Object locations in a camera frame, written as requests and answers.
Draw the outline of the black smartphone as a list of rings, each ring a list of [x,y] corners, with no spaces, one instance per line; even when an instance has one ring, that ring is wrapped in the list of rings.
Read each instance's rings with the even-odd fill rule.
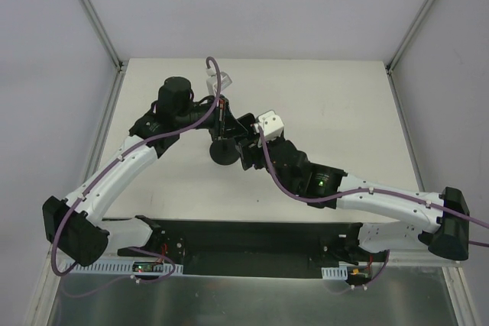
[[[219,99],[219,139],[224,138],[225,130],[225,100]]]

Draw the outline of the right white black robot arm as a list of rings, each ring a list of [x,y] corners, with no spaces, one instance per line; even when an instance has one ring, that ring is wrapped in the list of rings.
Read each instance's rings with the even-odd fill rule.
[[[345,255],[362,260],[385,250],[426,249],[447,260],[469,257],[470,212],[459,189],[411,192],[360,179],[342,169],[313,163],[284,138],[284,124],[273,111],[238,119],[247,132],[237,140],[244,169],[266,169],[287,196],[314,208],[364,211],[390,219],[362,223],[344,241]]]

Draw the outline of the black phone stand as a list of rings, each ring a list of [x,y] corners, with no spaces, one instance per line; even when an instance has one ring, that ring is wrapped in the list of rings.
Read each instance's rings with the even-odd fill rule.
[[[233,139],[213,141],[209,148],[209,155],[212,161],[220,166],[232,165],[240,159]]]

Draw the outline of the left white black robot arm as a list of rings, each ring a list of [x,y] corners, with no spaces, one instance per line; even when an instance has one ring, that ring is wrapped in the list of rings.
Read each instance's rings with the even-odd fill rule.
[[[210,76],[209,95],[195,102],[188,79],[166,79],[151,109],[136,120],[114,156],[64,199],[46,200],[44,227],[53,248],[81,266],[128,247],[136,247],[146,257],[159,253],[163,230],[155,221],[143,215],[122,221],[103,218],[131,181],[161,158],[187,126],[209,132],[209,154],[215,163],[227,166],[238,160],[235,141],[247,130],[232,116],[228,100],[216,94],[231,82],[224,72]]]

